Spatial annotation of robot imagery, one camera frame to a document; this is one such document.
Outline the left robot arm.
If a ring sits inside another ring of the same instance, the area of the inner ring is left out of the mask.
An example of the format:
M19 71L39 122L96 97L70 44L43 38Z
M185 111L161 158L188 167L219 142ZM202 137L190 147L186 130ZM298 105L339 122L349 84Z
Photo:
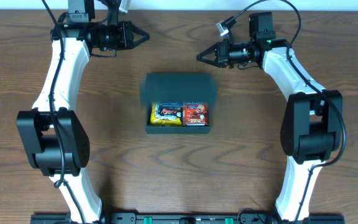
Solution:
M133 49L150 35L131 21L92 22L85 14L52 19L52 59L40 95L16 124L27 159L59 189L69 206L65 217L41 216L43 223L110 223L86 166L90 140L76 115L81 78L92 50Z

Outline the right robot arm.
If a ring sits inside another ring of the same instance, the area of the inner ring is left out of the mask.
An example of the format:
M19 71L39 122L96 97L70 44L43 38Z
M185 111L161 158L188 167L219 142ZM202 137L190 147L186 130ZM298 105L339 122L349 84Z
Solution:
M342 95L315 82L296 59L285 39L259 39L232 44L225 39L197 55L215 67L232 68L255 62L284 95L287 105L280 142L287 155L282 189L271 223L311 223L309 203L321 169L335 163L333 151L343 152L346 129Z

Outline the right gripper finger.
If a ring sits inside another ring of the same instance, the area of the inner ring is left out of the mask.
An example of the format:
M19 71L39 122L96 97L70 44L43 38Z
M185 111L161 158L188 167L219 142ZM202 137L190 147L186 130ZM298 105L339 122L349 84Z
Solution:
M212 65L214 67L218 66L218 63L215 60L209 60L209 59L205 59L200 55L196 56L197 61L203 62L203 63L207 63L208 65Z
M203 59L204 56L207 56L209 54L212 54L213 56L216 55L216 51L218 48L218 43L213 44L212 46L208 47L206 50L202 51L201 53L199 53L196 58L197 59Z

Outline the small dark chocolate bar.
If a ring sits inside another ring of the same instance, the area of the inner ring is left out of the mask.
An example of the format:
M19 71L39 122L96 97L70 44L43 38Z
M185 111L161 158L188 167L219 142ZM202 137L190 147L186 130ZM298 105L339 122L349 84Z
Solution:
M181 119L183 108L177 105L157 104L154 116L159 120L174 121Z

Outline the yellow Hacks candy bag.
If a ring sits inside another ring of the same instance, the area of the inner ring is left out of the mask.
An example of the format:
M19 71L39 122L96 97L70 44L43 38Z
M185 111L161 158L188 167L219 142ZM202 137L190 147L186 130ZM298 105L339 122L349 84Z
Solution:
M153 102L149 124L151 126L182 126L183 106L180 103Z

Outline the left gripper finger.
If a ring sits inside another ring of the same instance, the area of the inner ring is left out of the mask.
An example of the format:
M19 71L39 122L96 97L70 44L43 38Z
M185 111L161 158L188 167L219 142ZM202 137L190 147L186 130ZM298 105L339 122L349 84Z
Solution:
M137 27L134 23L132 23L132 32L134 34L140 35L141 37L148 37L149 33Z
M134 48L138 47L140 44L143 44L144 42L146 42L149 39L150 39L149 35L143 35L140 39L133 42L132 48L134 49Z

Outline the red Hello Panda box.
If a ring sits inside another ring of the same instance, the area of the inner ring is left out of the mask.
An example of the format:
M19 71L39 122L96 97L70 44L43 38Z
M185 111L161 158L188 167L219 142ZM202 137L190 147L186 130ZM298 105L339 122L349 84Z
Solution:
M185 102L183 107L184 126L209 126L209 108L203 102Z

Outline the black gift box with lid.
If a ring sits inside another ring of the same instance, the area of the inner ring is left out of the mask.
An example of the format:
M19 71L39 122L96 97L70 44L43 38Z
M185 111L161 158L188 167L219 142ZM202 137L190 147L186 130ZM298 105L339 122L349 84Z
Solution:
M139 83L141 105L146 109L145 131L148 134L208 134L207 126L152 126L152 103L206 103L213 113L218 81L208 73L148 73Z

